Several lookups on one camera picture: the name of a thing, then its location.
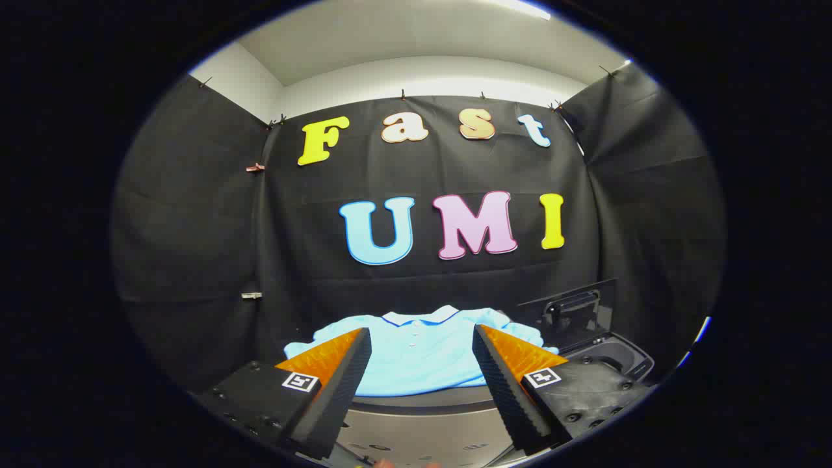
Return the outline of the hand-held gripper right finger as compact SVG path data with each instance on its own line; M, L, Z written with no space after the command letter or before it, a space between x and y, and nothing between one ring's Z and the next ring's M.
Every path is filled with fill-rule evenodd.
M606 358L569 359L482 324L472 349L513 446L526 455L596 432L652 391Z

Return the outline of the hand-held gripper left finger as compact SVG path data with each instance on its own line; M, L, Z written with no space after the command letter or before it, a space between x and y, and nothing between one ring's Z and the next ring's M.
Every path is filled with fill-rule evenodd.
M218 420L271 450L331 455L372 354L360 327L280 363L251 361L195 394Z

